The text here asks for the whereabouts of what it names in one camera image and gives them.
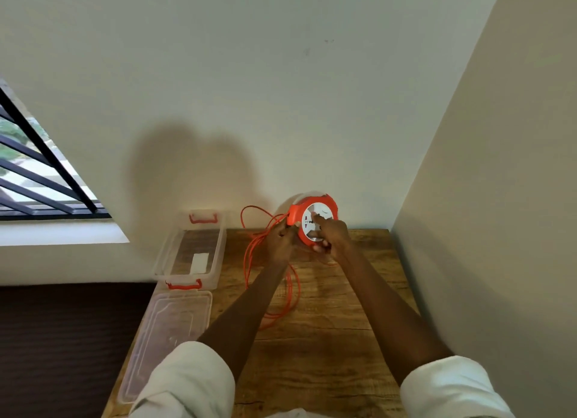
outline white sleeve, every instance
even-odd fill
[[[209,346],[184,342],[152,371],[130,418],[230,418],[234,377]]]
[[[409,418],[515,418],[483,367],[461,356],[412,371],[400,386],[400,398]]]

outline plastic container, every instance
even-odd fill
[[[216,210],[179,213],[156,259],[159,281],[192,289],[216,289],[226,245],[224,215]]]
[[[168,291],[151,298],[120,385],[119,402],[133,403],[152,370],[172,350],[198,339],[208,327],[211,307],[208,291]]]

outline striped dark mat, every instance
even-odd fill
[[[0,288],[0,414],[99,418],[154,286]]]

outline container handle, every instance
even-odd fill
[[[170,284],[167,281],[165,281],[165,283],[171,291],[190,291],[192,289],[201,289],[203,287],[203,282],[200,278],[196,279],[196,284],[191,284],[188,286],[183,286],[179,284]]]
[[[191,220],[192,224],[218,224],[218,216],[216,213],[212,215],[212,219],[199,219],[197,221],[194,220],[194,214],[190,213],[188,218]]]

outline wooden tabletop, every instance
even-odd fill
[[[393,289],[417,310],[387,230],[350,230],[351,237]],[[212,291],[214,321],[244,291],[242,259],[247,230],[228,230],[218,289]],[[255,254],[255,276],[264,257]],[[371,326],[339,266],[298,251],[292,265],[302,287],[293,312],[259,332],[237,384],[233,417],[266,417],[302,407],[330,417],[405,417],[397,386],[381,356]],[[272,310],[285,301],[281,284]],[[132,347],[103,418],[126,416],[116,402]]]

